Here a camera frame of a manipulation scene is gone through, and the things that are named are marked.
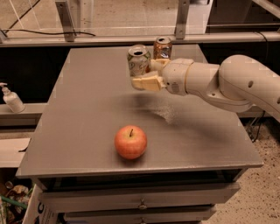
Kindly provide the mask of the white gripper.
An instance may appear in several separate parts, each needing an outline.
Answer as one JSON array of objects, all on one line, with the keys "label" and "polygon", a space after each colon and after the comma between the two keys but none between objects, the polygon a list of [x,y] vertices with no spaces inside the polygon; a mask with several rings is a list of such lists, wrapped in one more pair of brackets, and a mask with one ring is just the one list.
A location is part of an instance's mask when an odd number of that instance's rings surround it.
[{"label": "white gripper", "polygon": [[186,95],[186,74],[194,63],[192,59],[152,59],[152,72],[131,79],[134,88],[140,90],[160,91],[162,88],[174,95]]}]

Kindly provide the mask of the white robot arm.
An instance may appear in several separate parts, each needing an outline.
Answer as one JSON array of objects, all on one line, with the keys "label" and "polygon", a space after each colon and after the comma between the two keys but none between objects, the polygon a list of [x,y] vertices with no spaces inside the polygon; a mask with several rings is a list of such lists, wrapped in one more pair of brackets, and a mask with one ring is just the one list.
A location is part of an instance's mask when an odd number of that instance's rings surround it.
[{"label": "white robot arm", "polygon": [[192,59],[154,59],[150,72],[130,80],[139,90],[164,88],[173,95],[196,95],[236,113],[256,105],[280,122],[280,76],[245,55],[232,55],[219,65]]}]

